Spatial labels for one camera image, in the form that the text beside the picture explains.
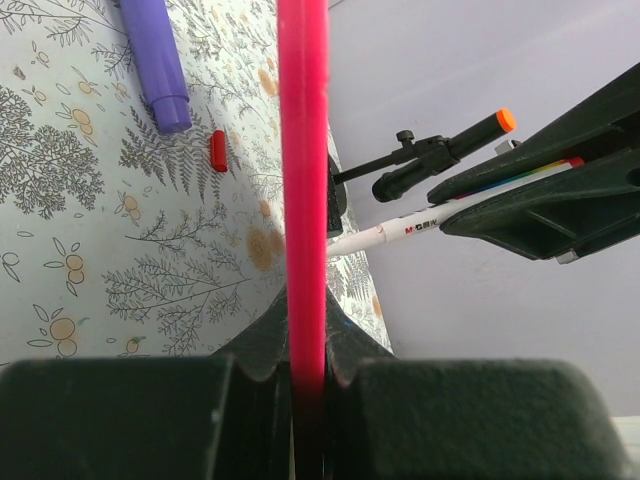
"m&g logo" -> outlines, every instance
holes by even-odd
[[[435,227],[436,225],[438,225],[437,220],[427,220],[426,222],[418,223],[413,227],[406,227],[404,229],[404,233],[405,235],[411,235],[416,230],[420,231],[420,230],[424,230],[425,228]]]

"black plastic part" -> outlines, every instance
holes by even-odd
[[[401,130],[396,133],[396,139],[402,144],[403,147],[409,148],[416,137],[411,130]]]
[[[257,382],[228,357],[47,360],[0,380],[2,479],[287,478],[277,371]]]
[[[340,220],[340,208],[338,206],[338,194],[336,185],[333,182],[331,163],[333,159],[329,156],[328,181],[327,181],[327,237],[333,238],[342,235],[342,220]]]
[[[447,142],[449,153],[453,158],[461,160],[502,137],[505,133],[498,121],[497,114],[494,113],[449,139]]]
[[[340,169],[336,162],[333,160],[331,155],[329,155],[329,166],[331,168],[331,173],[333,175],[333,184],[336,189],[336,199],[338,201],[338,213],[342,217],[347,212],[347,187],[344,185],[336,185],[335,176],[340,173]]]
[[[349,180],[353,180],[354,178],[363,177],[364,175],[368,175],[370,173],[377,172],[378,170],[382,170],[383,168],[390,167],[391,165],[396,165],[396,159],[394,158],[393,154],[379,158],[372,162],[358,165],[357,167],[345,170],[344,172],[337,173],[334,175],[333,181],[336,185],[340,185],[344,182],[348,182]]]
[[[398,133],[398,140],[404,145],[410,140],[401,139],[403,134],[405,132]],[[383,203],[398,200],[420,182],[441,174],[459,163],[462,158],[504,134],[497,114],[494,113],[453,138],[431,137],[418,141],[413,145],[417,159],[409,165],[383,174],[371,188],[373,196]]]
[[[443,203],[565,158],[597,160],[640,143],[640,64],[549,124],[518,148],[451,177],[429,192]]]
[[[331,384],[333,480],[630,479],[589,380],[544,361],[377,361]]]
[[[286,312],[283,289],[208,358],[11,366],[0,478],[289,478]],[[395,360],[327,292],[327,371],[326,479],[633,478],[566,364]]]
[[[425,153],[417,160],[383,174],[373,184],[371,192],[376,200],[383,203],[398,200],[418,183],[458,163],[458,160],[449,154],[446,140],[442,137],[430,138],[428,147],[423,150]]]
[[[624,150],[509,191],[440,228],[532,260],[596,253],[640,233],[640,151]]]

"pen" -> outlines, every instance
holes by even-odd
[[[142,90],[158,129],[177,133],[191,128],[189,92],[164,0],[119,3]]]
[[[430,206],[417,212],[382,222],[375,227],[354,233],[329,245],[327,247],[327,255],[349,255],[376,245],[393,242],[394,240],[434,229],[442,225],[456,213],[491,197],[581,165],[584,165],[584,161],[581,158],[560,160],[522,175],[512,177],[504,182],[461,195],[442,205]]]

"small red object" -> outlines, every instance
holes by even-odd
[[[216,130],[209,140],[209,155],[211,158],[211,166],[216,172],[224,173],[227,167],[227,143],[224,131]]]

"rainbow stripe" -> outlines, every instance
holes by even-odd
[[[475,195],[476,193],[484,192],[484,191],[489,190],[491,188],[496,188],[496,187],[499,187],[501,185],[505,185],[507,183],[515,182],[516,180],[520,180],[521,178],[528,177],[530,175],[535,175],[536,173],[544,172],[545,170],[556,168],[556,167],[559,167],[561,165],[565,165],[567,163],[571,165],[571,168],[576,168],[576,167],[580,167],[580,166],[584,165],[584,160],[582,160],[580,157],[567,158],[565,160],[558,160],[557,162],[550,163],[549,165],[545,165],[544,167],[536,168],[535,170],[531,170],[531,171],[526,172],[526,173],[521,173],[520,175],[516,175],[515,177],[510,177],[510,178],[508,178],[506,180],[503,180],[501,182],[497,182],[497,183],[491,184],[489,186],[479,188],[478,190],[474,190],[473,192],[463,193],[462,195],[460,195],[458,197],[454,197],[454,199],[455,200],[460,200],[462,198],[466,198],[466,197],[469,197],[471,195]]]

